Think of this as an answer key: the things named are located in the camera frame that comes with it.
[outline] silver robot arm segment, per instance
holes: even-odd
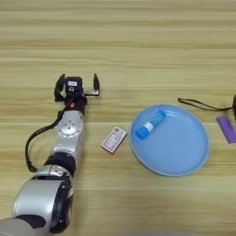
[[[70,223],[72,179],[81,158],[87,93],[83,92],[80,77],[63,76],[59,80],[65,83],[64,102],[71,100],[71,96],[73,102],[57,125],[57,139],[50,157],[19,191],[12,218],[0,220],[0,236],[49,236],[64,231]],[[96,96],[100,91],[98,83],[98,89],[94,89]]]

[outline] cord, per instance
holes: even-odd
[[[197,107],[197,108],[200,108],[206,111],[212,111],[212,112],[225,112],[233,108],[233,107],[217,108],[217,107],[209,106],[199,100],[186,100],[186,99],[179,98],[178,101],[183,104],[191,105],[193,107]],[[197,106],[195,105],[195,103],[206,106],[207,108]]]
[[[26,142],[26,146],[25,146],[25,160],[26,160],[26,164],[27,167],[29,169],[29,171],[31,172],[36,172],[38,169],[32,164],[31,160],[30,160],[30,154],[29,154],[29,146],[30,146],[30,142],[38,135],[50,130],[50,129],[54,129],[58,123],[61,121],[64,112],[66,111],[66,109],[71,105],[71,103],[73,102],[75,96],[73,96],[73,98],[67,103],[67,105],[64,107],[64,109],[59,113],[58,117],[55,119],[55,121],[49,125],[46,125],[38,130],[36,130],[27,140]]]

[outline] wooden table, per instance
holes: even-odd
[[[193,98],[231,105],[236,75],[236,2],[231,0],[2,0],[0,2],[0,217],[9,217],[28,180],[24,145],[62,105],[57,78],[100,77],[89,99],[83,158],[74,180],[73,219],[63,235],[113,236],[160,231],[236,235],[235,146],[218,113],[187,107],[204,123],[206,165],[182,178],[159,176],[134,156],[128,138],[111,156],[101,141],[156,103]],[[55,131],[33,143],[38,165]]]

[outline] black object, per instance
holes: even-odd
[[[46,224],[46,220],[43,217],[37,215],[20,215],[17,216],[17,218],[20,218],[29,223],[33,229],[42,228]]]
[[[69,225],[73,203],[73,189],[71,185],[61,183],[55,197],[50,231],[61,233]]]
[[[235,103],[235,111],[236,111],[236,98],[235,97],[236,97],[236,95],[234,96],[233,104]],[[217,108],[217,107],[209,106],[209,105],[207,105],[207,104],[205,104],[205,103],[203,103],[199,100],[186,100],[186,99],[179,98],[178,101],[180,103],[183,103],[183,104],[191,105],[193,107],[200,108],[200,109],[203,109],[203,110],[206,110],[206,111],[212,111],[212,112],[225,112],[225,111],[228,111],[228,110],[233,108],[233,106],[232,107],[226,107],[226,108]]]
[[[58,165],[64,167],[70,172],[72,177],[74,176],[77,167],[75,159],[64,152],[53,153],[53,155],[51,155],[45,162],[44,166],[46,165]]]

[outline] purple object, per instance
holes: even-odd
[[[236,143],[236,133],[230,123],[229,118],[227,116],[219,116],[217,121],[228,143]]]

